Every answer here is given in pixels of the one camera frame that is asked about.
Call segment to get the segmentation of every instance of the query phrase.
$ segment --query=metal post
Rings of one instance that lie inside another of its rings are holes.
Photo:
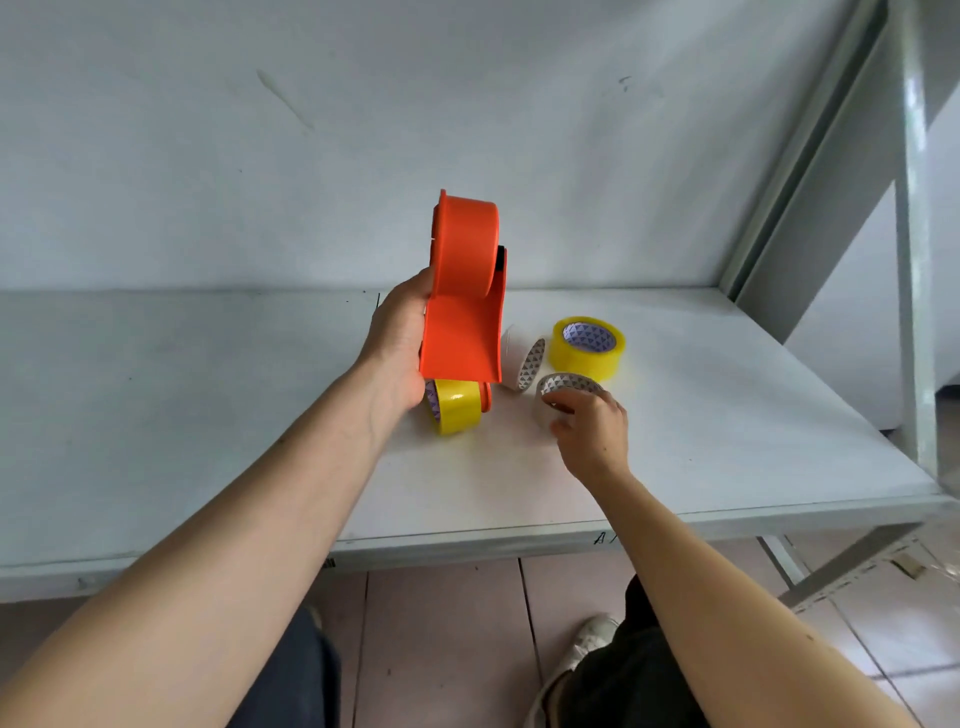
[[[780,595],[780,601],[798,614],[804,612],[875,569],[880,562],[910,548],[911,542],[904,539],[919,525],[900,523],[875,528]]]
[[[793,589],[806,579],[810,572],[804,566],[804,560],[789,541],[782,536],[757,536],[760,548],[767,554],[770,563],[786,582],[787,589]]]
[[[890,0],[891,39],[903,122],[897,192],[903,451],[937,477],[933,316],[930,299],[930,202],[926,102],[919,0]]]
[[[931,305],[930,205],[927,197],[926,103],[919,0],[888,0],[893,77],[902,123],[897,177],[897,268],[900,293],[900,364],[903,382],[903,451],[937,477]],[[917,523],[875,528],[780,597],[801,612],[850,584],[878,562],[909,546]]]

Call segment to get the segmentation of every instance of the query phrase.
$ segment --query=right hand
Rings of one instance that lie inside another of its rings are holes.
[[[566,468],[588,488],[597,478],[630,474],[627,461],[627,410],[604,390],[599,395],[570,387],[543,395],[547,404],[573,412],[572,422],[557,420],[557,438]]]

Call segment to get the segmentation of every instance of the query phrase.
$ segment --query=white sneaker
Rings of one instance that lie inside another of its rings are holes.
[[[546,728],[546,711],[543,709],[543,699],[557,681],[580,665],[580,662],[595,649],[606,647],[613,641],[613,634],[620,622],[611,615],[597,615],[584,622],[573,638],[573,644],[561,658],[560,664],[550,675],[550,679],[543,683],[533,707],[523,723],[523,728]]]

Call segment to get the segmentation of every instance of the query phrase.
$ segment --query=leg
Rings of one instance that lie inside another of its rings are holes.
[[[551,714],[560,724],[551,722],[549,728],[707,728],[636,577],[627,586],[626,618],[614,633],[615,625],[612,618],[601,616],[581,628],[526,725],[548,725],[542,709],[548,696]]]
[[[340,659],[300,607],[228,728],[336,728]]]

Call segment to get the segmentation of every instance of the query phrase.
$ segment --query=white tape roll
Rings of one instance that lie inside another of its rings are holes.
[[[597,384],[588,376],[576,375],[571,372],[557,372],[547,375],[537,383],[537,391],[534,393],[534,420],[547,432],[550,431],[550,424],[555,420],[569,420],[572,412],[565,412],[561,408],[543,401],[543,395],[554,392],[558,389],[569,387],[579,389],[584,392],[600,394],[603,387]]]
[[[537,379],[543,363],[546,338],[534,336],[513,324],[500,337],[501,384],[515,392],[526,391]]]

